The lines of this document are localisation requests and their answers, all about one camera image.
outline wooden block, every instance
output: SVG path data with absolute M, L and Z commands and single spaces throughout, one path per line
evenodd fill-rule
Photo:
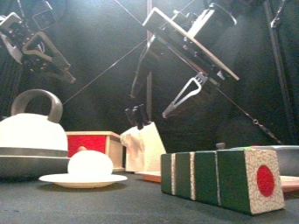
M 261 214 L 285 205 L 273 150 L 219 150 L 220 206 Z
M 163 154 L 161 191 L 188 200 L 217 205 L 216 152 Z
M 70 131 L 68 136 L 68 156 L 77 152 L 80 146 L 108 155 L 113 163 L 113 172 L 122 171 L 122 145 L 120 136 L 110 131 Z
M 195 199 L 207 204 L 219 204 L 216 151 L 195 152 Z

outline red dot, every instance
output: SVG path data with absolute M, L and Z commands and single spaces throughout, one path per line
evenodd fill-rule
M 275 190 L 275 177 L 273 173 L 265 165 L 260 165 L 256 171 L 256 185 L 260 193 L 268 197 Z

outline black background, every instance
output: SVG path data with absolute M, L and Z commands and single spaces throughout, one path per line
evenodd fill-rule
M 44 32 L 70 63 L 69 71 L 77 80 L 69 84 L 40 73 L 25 72 L 1 46 L 1 116 L 9 116 L 12 99 L 18 93 L 41 88 L 53 92 L 61 100 L 64 113 L 60 125 L 66 131 L 110 130 L 120 134 L 129 129 L 125 108 L 145 103 L 145 89 L 134 99 L 129 97 L 129 92 L 138 56 L 145 47 L 147 30 L 141 23 L 147 16 L 147 1 L 48 2 L 57 23 Z M 279 3 L 271 1 L 273 13 Z M 284 144 L 297 144 L 297 4 L 295 0 L 287 2 L 281 24 L 275 29 L 287 84 L 283 89 L 263 5 L 237 18 L 237 25 L 228 28 L 209 49 L 240 78 L 223 86 L 223 91 Z M 168 17 L 173 10 L 183 9 L 183 14 L 193 12 L 197 15 L 204 10 L 203 1 L 153 1 L 153 6 Z M 1 14 L 8 15 L 12 11 L 20 15 L 17 2 L 1 1 Z M 165 51 L 153 72 L 152 88 L 152 120 L 165 150 L 212 150 L 219 142 L 228 147 L 277 144 L 219 93 L 207 105 L 197 106 L 181 116 L 163 119 L 161 113 L 195 75 L 180 59 Z M 284 92 L 289 104 L 284 103 Z M 32 101 L 28 110 L 46 113 L 48 102 L 37 100 Z

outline gray table surface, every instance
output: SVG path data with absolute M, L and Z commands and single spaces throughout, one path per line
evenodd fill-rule
M 0 180 L 0 223 L 299 223 L 299 192 L 284 210 L 249 216 L 161 193 L 140 175 L 102 188 Z

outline white ball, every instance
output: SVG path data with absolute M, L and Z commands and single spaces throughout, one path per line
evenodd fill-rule
M 106 176 L 110 175 L 112 171 L 112 160 L 98 151 L 78 151 L 69 159 L 69 174 Z

